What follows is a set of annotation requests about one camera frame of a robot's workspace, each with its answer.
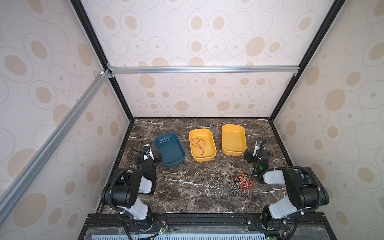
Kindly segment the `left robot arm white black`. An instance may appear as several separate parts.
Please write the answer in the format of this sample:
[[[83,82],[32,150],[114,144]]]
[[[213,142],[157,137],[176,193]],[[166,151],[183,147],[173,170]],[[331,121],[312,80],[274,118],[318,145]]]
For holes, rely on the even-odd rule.
[[[139,169],[116,169],[102,190],[101,203],[132,220],[144,221],[152,213],[138,195],[153,194],[156,186],[156,163],[146,159],[141,162]]]

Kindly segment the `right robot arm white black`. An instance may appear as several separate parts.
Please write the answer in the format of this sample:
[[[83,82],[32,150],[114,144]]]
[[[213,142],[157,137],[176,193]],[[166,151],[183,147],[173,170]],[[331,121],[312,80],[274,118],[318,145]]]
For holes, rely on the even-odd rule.
[[[261,148],[252,153],[246,151],[244,158],[253,164],[252,177],[256,181],[267,185],[283,185],[287,191],[287,196],[264,207],[259,220],[264,227],[277,220],[314,212],[329,203],[327,190],[310,167],[270,168],[270,153]]]

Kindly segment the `teal plastic bin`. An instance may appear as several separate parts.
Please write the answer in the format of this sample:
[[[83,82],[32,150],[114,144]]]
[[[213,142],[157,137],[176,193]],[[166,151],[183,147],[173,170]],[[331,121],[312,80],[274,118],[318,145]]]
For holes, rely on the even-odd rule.
[[[173,168],[184,162],[186,152],[175,133],[158,136],[155,138],[154,144],[162,156],[162,163],[166,168]]]

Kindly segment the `right yellow plastic bin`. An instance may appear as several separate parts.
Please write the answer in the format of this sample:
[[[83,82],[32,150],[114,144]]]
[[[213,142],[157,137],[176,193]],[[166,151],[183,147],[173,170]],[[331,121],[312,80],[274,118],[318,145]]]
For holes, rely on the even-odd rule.
[[[247,149],[245,129],[239,125],[222,127],[222,150],[228,156],[241,156]]]

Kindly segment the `yellow plastic bin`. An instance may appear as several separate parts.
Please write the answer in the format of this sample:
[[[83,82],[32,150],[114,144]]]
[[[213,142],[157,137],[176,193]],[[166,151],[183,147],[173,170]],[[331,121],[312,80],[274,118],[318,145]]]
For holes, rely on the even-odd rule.
[[[191,154],[196,162],[214,159],[217,149],[213,134],[209,129],[195,129],[189,132]]]
[[[228,156],[241,156],[247,149],[245,129],[239,125],[222,127],[222,150]]]

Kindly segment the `middle yellow plastic bin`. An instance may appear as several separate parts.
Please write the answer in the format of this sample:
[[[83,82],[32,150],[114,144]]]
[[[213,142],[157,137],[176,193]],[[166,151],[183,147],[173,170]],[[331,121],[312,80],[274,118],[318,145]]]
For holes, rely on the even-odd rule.
[[[189,132],[191,154],[196,162],[214,159],[217,149],[213,134],[209,129],[195,129]]]

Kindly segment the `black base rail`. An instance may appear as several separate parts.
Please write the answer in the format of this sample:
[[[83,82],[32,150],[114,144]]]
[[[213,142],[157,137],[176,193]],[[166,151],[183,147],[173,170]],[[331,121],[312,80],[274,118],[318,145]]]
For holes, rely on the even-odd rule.
[[[118,214],[91,214],[80,240],[334,240],[323,213],[272,222],[262,227],[260,214],[154,214],[141,228]]]

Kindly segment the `horizontal aluminium frame bar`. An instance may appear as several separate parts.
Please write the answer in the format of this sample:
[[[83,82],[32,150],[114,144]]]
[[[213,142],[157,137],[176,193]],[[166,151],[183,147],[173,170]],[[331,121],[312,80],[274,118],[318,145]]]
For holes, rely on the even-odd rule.
[[[116,74],[297,73],[299,66],[113,67]]]

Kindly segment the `left aluminium frame bar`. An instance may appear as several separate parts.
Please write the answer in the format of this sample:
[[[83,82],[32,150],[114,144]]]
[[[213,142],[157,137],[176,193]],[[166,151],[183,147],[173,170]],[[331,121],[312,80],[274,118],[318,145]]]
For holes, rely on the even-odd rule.
[[[87,91],[76,102],[74,107],[64,117],[59,126],[45,141],[42,147],[35,153],[31,161],[23,168],[21,173],[10,185],[10,188],[5,192],[1,199],[1,224],[8,218],[15,206],[20,201],[21,197],[30,187],[37,175],[41,172],[44,165],[50,159],[54,151],[58,148],[69,130],[76,123],[85,108],[94,98],[104,81],[111,76],[111,70],[104,70],[95,81],[90,85]]]

